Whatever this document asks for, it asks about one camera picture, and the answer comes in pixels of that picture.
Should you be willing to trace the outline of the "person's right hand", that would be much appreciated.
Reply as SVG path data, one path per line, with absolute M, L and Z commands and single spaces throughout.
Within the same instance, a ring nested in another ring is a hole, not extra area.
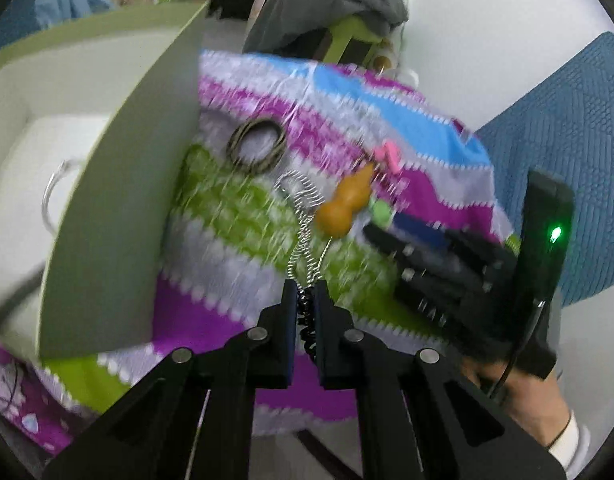
M 541 445 L 568 460 L 579 442 L 580 430 L 567 405 L 555 372 L 541 379 L 523 370 L 511 370 L 505 382 L 505 411 Z

